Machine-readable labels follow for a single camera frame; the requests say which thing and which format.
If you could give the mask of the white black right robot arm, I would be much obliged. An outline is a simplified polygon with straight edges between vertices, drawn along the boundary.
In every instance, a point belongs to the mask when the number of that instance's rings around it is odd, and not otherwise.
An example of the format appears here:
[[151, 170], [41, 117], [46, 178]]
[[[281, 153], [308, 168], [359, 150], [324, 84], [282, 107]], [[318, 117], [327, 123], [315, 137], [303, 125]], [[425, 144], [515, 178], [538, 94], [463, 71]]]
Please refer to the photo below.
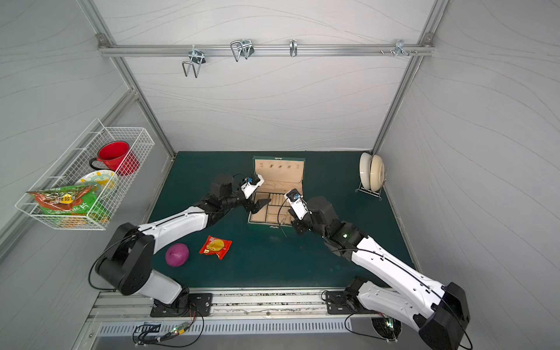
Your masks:
[[320, 235], [335, 255], [370, 271], [391, 287], [356, 279], [346, 293], [349, 307], [379, 312], [407, 324], [431, 349], [472, 349], [467, 328], [470, 311], [465, 290], [440, 283], [411, 268], [353, 223], [341, 220], [326, 198], [305, 201], [292, 190], [284, 196], [297, 233]]

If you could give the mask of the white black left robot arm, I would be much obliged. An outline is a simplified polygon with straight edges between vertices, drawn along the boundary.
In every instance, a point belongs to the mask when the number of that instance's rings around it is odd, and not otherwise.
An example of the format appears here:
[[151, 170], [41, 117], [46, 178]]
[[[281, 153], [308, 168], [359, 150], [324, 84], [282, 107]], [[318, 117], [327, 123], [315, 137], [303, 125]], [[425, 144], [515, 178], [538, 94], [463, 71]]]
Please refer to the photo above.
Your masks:
[[211, 192], [184, 211], [152, 223], [120, 225], [93, 270], [122, 295], [142, 295], [179, 308], [178, 303], [188, 299], [189, 290], [156, 271], [153, 256], [179, 239], [213, 226], [236, 207], [258, 213], [270, 202], [253, 200], [264, 183], [259, 174], [248, 176], [238, 185], [233, 177], [219, 176]]

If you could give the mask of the green jewelry box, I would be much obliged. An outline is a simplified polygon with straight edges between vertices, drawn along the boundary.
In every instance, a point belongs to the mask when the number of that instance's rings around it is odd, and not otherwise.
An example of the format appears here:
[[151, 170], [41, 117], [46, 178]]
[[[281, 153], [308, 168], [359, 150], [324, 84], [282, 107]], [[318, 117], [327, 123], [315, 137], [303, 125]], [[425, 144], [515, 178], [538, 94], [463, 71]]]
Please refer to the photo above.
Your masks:
[[288, 212], [290, 204], [284, 195], [294, 188], [303, 193], [305, 159], [255, 156], [253, 163], [255, 173], [264, 179], [264, 184], [257, 189], [253, 199], [270, 198], [271, 202], [257, 214], [249, 214], [248, 226], [267, 232], [288, 229], [293, 217]]

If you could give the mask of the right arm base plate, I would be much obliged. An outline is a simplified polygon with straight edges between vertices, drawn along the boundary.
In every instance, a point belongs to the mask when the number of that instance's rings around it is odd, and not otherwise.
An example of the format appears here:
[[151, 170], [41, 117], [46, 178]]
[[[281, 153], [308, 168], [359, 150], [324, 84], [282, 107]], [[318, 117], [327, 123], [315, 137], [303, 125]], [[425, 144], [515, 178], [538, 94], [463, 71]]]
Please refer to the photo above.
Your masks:
[[363, 310], [348, 299], [344, 291], [321, 292], [321, 299], [325, 303], [329, 315], [362, 314]]

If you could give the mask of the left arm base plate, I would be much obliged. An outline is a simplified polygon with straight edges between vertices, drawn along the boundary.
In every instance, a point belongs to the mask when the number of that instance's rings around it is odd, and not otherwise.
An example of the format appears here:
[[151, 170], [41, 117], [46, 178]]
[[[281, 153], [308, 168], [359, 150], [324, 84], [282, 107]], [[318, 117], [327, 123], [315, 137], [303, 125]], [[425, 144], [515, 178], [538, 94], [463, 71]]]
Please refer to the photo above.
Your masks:
[[180, 295], [173, 303], [165, 304], [154, 300], [150, 312], [152, 318], [191, 317], [210, 315], [213, 302], [211, 293], [186, 293]]

